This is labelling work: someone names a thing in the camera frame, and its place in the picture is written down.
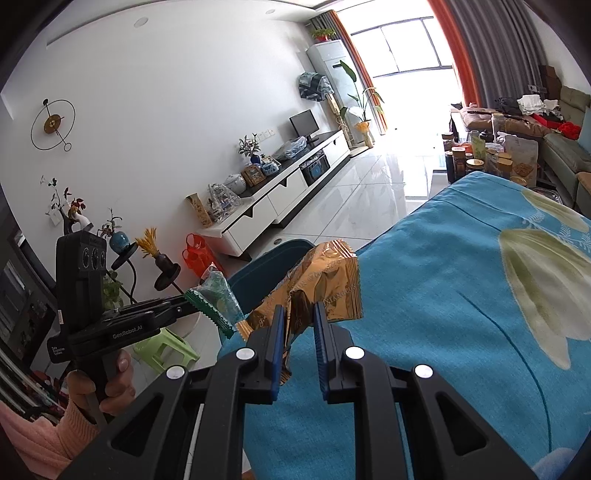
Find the plant pot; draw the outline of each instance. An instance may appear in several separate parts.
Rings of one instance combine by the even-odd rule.
[[[367,148],[373,148],[374,143],[372,142],[371,137],[369,136],[369,122],[370,120],[367,120],[366,122],[359,122],[357,125],[355,125],[355,128],[359,130],[361,133],[363,133],[363,141],[365,143],[365,146]]]
[[[115,232],[111,235],[111,239],[109,240],[109,246],[111,250],[115,252],[117,255],[121,255],[123,250],[129,245],[129,238],[123,232]]]

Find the photo frame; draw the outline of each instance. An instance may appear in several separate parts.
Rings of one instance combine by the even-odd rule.
[[[249,187],[254,187],[258,183],[265,180],[265,174],[261,171],[261,168],[258,165],[249,165],[244,170],[242,170],[242,176],[248,183]]]

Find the computer monitor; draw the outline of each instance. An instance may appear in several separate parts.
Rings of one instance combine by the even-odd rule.
[[[295,133],[300,137],[306,137],[308,142],[312,142],[311,135],[320,129],[311,110],[298,113],[297,115],[292,116],[290,120],[295,128]]]

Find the snack wrapper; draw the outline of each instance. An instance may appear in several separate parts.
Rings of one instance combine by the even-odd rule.
[[[272,323],[276,305],[285,308],[282,383],[291,377],[288,369],[291,344],[313,324],[313,305],[319,301],[324,303],[329,322],[363,317],[357,256],[342,240],[324,242],[306,253],[248,318],[236,324],[246,341],[252,331]]]

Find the plastic bag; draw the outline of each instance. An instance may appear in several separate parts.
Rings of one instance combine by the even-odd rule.
[[[307,141],[305,137],[289,140],[289,142],[285,142],[283,146],[273,154],[273,157],[279,161],[289,160],[304,150],[306,145]]]
[[[211,264],[214,264],[218,270],[225,273],[203,237],[190,233],[185,240],[187,241],[187,248],[183,250],[183,258],[187,266],[195,272],[195,275],[201,277]]]
[[[505,135],[499,141],[513,159],[511,175],[525,179],[528,187],[535,187],[538,173],[538,142],[514,135]]]
[[[229,217],[230,214],[242,204],[242,199],[225,185],[211,183],[208,188],[208,214],[216,223]]]
[[[244,320],[244,314],[230,289],[230,285],[226,281],[226,277],[212,264],[205,270],[201,278],[204,279],[203,283],[191,290],[198,291],[211,303],[230,325],[232,325],[232,329],[235,331],[235,325]],[[228,336],[226,334],[222,335],[221,333],[220,341],[223,343]]]

